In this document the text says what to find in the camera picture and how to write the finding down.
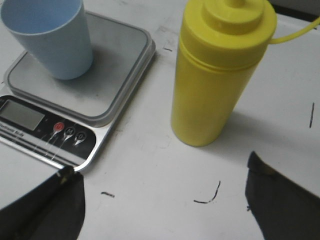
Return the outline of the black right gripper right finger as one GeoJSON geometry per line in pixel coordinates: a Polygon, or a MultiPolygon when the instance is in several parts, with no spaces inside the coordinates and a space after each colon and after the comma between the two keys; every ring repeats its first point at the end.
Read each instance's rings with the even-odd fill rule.
{"type": "Polygon", "coordinates": [[[266,240],[318,240],[320,198],[276,171],[253,151],[245,197],[266,240]]]}

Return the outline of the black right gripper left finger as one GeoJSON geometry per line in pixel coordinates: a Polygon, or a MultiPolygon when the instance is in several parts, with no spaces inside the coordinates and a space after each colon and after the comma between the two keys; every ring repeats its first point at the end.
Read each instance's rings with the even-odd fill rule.
{"type": "Polygon", "coordinates": [[[76,240],[86,214],[84,177],[66,166],[0,211],[2,240],[76,240]]]}

